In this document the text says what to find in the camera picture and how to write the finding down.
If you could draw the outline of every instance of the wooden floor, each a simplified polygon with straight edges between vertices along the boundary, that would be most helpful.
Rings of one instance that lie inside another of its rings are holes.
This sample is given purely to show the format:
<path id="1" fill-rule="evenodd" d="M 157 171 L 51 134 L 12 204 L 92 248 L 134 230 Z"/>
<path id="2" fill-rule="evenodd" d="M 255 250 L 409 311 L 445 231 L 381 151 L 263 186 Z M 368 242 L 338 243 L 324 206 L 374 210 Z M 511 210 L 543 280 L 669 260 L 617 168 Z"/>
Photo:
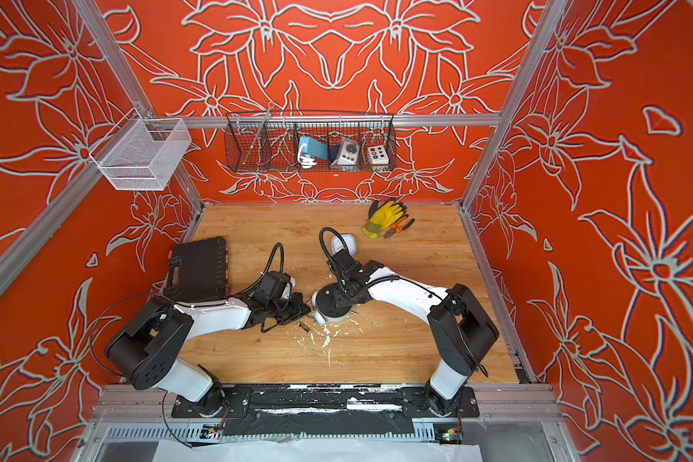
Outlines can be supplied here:
<path id="1" fill-rule="evenodd" d="M 272 246 L 281 242 L 285 272 L 296 278 L 295 291 L 310 300 L 314 291 L 335 281 L 318 244 L 318 232 L 330 226 L 357 239 L 356 258 L 363 264 L 373 259 L 431 285 L 466 285 L 495 321 L 456 207 L 410 206 L 416 223 L 389 239 L 362 233 L 368 208 L 209 206 L 195 240 L 227 240 L 229 293 L 254 282 Z M 346 321 L 325 327 L 311 317 L 302 319 L 310 333 L 294 323 L 264 334 L 259 328 L 208 334 L 186 342 L 180 357 L 205 366 L 223 382 L 424 383 L 431 376 L 440 356 L 425 322 L 379 301 L 354 311 Z M 476 373 L 470 382 L 518 382 L 502 338 L 482 363 L 490 378 Z"/>

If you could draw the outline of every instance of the electrical socket box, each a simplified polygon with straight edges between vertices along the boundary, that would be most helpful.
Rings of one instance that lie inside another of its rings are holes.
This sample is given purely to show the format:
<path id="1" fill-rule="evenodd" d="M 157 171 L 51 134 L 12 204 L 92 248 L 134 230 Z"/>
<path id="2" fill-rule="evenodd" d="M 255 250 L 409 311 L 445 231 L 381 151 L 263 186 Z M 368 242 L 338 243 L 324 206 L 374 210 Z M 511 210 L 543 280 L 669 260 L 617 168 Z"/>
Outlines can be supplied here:
<path id="1" fill-rule="evenodd" d="M 359 160 L 359 144 L 352 140 L 342 139 L 339 149 L 339 157 L 336 159 L 338 166 L 353 166 L 357 165 Z"/>
<path id="2" fill-rule="evenodd" d="M 370 163 L 373 166 L 386 166 L 389 162 L 388 153 L 385 151 L 385 146 L 382 144 L 367 148 L 367 157 L 370 159 Z"/>

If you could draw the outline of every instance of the black tool case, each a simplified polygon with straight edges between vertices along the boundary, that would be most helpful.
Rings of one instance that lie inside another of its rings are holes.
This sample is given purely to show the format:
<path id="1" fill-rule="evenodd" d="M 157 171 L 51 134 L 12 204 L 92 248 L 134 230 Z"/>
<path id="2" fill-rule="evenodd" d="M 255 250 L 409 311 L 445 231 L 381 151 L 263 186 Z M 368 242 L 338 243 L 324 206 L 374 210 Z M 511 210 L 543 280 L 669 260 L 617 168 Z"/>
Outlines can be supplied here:
<path id="1" fill-rule="evenodd" d="M 226 239 L 211 237 L 172 248 L 164 296 L 174 301 L 199 303 L 222 300 L 227 289 Z"/>

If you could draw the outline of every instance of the yellow glove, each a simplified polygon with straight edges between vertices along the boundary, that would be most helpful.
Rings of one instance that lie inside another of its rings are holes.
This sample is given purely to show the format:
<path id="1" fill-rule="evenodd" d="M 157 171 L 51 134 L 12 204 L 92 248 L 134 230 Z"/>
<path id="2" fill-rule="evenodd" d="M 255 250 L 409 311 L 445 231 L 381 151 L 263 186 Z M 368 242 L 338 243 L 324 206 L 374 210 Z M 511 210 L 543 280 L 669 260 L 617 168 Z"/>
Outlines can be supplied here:
<path id="1" fill-rule="evenodd" d="M 381 232 L 390 228 L 390 225 L 402 217 L 405 212 L 406 206 L 389 200 L 370 217 L 370 221 L 364 224 L 362 231 L 371 239 L 377 239 Z"/>

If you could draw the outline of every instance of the black wire basket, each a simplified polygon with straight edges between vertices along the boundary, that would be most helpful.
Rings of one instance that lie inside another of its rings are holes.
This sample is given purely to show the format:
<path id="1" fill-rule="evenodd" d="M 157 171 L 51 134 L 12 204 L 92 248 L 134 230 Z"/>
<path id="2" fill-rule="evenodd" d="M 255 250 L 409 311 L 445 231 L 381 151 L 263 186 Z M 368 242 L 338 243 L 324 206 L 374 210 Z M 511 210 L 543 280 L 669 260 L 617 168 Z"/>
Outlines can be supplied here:
<path id="1" fill-rule="evenodd" d="M 341 172 L 395 168 L 397 142 L 393 116 L 389 114 L 289 110 L 235 112 L 226 118 L 226 165 L 233 171 Z M 327 158 L 309 157 L 299 162 L 301 137 L 323 143 Z M 346 158 L 339 159 L 342 153 Z"/>

